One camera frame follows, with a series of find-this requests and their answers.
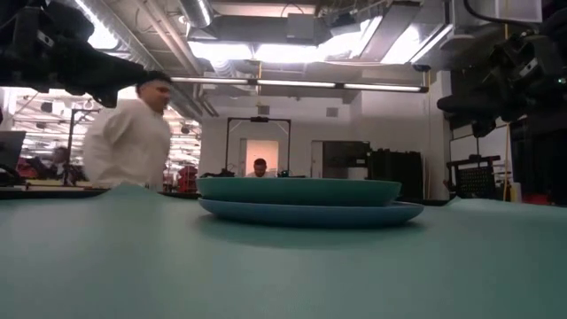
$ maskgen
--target table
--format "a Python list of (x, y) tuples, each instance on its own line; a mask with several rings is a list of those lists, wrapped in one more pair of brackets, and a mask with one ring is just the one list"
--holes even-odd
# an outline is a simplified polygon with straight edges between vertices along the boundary
[(280, 229), (118, 188), (0, 201), (2, 318), (564, 318), (567, 212), (484, 200)]

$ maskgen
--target white shirt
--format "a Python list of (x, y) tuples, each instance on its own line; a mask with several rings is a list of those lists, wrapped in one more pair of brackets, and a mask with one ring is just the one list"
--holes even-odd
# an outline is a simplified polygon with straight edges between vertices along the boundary
[(104, 109), (84, 140), (84, 168), (95, 187), (133, 183), (161, 190), (171, 129), (141, 100)]
[(256, 177), (256, 178), (276, 177), (276, 173), (274, 173), (274, 172), (266, 172), (263, 176), (258, 177), (258, 176), (256, 176), (256, 173), (251, 172), (251, 173), (248, 174), (246, 177)]

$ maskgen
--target blue plate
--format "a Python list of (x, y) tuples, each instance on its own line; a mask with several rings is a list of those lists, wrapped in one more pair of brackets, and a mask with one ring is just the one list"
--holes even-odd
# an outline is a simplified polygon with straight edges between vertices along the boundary
[(423, 211), (421, 205), (406, 203), (377, 207), (339, 207), (236, 203), (209, 199), (200, 199), (198, 202), (205, 210), (223, 219), (292, 227), (396, 226)]

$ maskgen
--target stacked plates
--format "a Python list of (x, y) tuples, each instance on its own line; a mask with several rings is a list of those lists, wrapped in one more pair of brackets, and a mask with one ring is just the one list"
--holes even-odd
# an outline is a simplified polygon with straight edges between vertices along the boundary
[(356, 228), (400, 225), (423, 207), (394, 202), (401, 184), (309, 178), (197, 179), (199, 204), (224, 219), (277, 226)]

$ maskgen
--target desk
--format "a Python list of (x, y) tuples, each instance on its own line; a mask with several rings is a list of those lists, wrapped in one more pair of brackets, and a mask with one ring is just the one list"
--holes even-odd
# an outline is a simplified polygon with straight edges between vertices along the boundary
[(2, 318), (564, 318), (567, 212), (462, 201), (405, 227), (280, 229), (119, 188), (0, 201)]

